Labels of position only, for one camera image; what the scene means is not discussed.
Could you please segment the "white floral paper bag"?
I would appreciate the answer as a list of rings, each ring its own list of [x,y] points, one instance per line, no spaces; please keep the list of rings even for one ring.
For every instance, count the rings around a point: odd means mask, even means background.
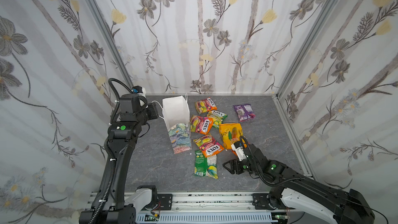
[[[161,108],[159,116],[165,122],[174,154],[192,149],[188,95],[167,97],[162,102],[152,101]]]

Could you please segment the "green snack bag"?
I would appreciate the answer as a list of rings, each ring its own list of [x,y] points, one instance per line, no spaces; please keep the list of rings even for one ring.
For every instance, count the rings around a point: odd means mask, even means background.
[[[193,174],[195,176],[218,179],[217,156],[205,157],[200,150],[196,150]]]

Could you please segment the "yellow mango snack bag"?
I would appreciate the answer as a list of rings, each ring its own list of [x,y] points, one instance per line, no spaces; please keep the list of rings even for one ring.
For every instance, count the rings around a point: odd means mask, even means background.
[[[240,123],[222,123],[219,126],[219,134],[225,149],[232,149],[232,145],[240,141],[243,129]]]

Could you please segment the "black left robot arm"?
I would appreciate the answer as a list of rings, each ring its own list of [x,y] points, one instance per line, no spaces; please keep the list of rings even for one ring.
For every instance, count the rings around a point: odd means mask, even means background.
[[[133,224],[142,209],[156,209],[160,205],[153,185],[140,186],[130,197],[125,197],[133,151],[143,137],[143,126],[149,126],[150,120],[159,117],[157,107],[148,103],[143,87],[129,88],[115,78],[108,83],[116,96],[116,107],[104,142],[106,166],[91,207],[80,214],[81,224]]]

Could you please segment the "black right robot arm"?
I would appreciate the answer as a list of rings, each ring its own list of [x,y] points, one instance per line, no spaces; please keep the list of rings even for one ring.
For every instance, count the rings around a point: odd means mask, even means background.
[[[231,174],[248,172],[270,187],[265,194],[254,194],[256,209],[299,211],[330,224],[372,224],[374,210],[356,190],[344,191],[300,174],[286,164],[269,160],[254,144],[241,136],[231,145],[237,159],[223,164]]]

